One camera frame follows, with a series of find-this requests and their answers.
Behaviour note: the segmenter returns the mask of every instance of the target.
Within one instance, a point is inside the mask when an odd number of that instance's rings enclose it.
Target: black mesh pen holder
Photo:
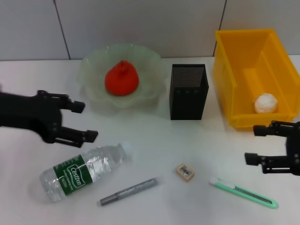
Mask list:
[[[173,64],[171,120],[201,120],[208,88],[204,64]]]

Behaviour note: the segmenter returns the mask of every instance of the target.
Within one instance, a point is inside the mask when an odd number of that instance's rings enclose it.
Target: glass bowl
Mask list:
[[[105,88],[106,73],[121,60],[127,60],[139,76],[137,89],[126,96],[115,96]],[[150,99],[158,98],[165,84],[166,72],[159,54],[133,44],[116,44],[94,51],[84,58],[77,76],[90,101],[107,102],[127,108]]]

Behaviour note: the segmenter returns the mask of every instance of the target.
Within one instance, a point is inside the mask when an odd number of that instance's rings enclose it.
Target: white ball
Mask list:
[[[257,113],[273,113],[277,108],[277,99],[272,94],[264,93],[255,101]]]

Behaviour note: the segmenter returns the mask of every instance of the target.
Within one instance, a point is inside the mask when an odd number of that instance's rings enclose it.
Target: yellow container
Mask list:
[[[275,31],[221,30],[216,38],[213,74],[229,124],[249,128],[292,121],[299,112],[300,77]],[[278,100],[274,113],[255,112],[263,93]]]

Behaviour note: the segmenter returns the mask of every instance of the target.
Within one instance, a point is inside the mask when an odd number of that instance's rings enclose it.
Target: white table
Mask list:
[[[291,56],[300,72],[300,56]],[[14,225],[292,225],[299,223],[300,177],[262,174],[245,164],[244,153],[285,154],[285,138],[254,137],[227,125],[217,101],[214,58],[164,59],[169,76],[158,106],[97,113],[76,82],[80,61],[0,62],[2,91],[32,96],[37,90],[69,94],[84,101],[82,114],[63,112],[63,125],[97,130],[94,143],[81,149],[46,144],[27,130],[0,128],[0,223]],[[171,121],[169,86],[173,63],[205,63],[210,85],[201,121]],[[40,173],[95,146],[129,141],[132,164],[56,204],[38,195]],[[182,162],[194,171],[186,183],[174,169]],[[165,184],[97,207],[96,201],[131,185],[163,175]],[[272,210],[208,184],[215,175],[278,201]]]

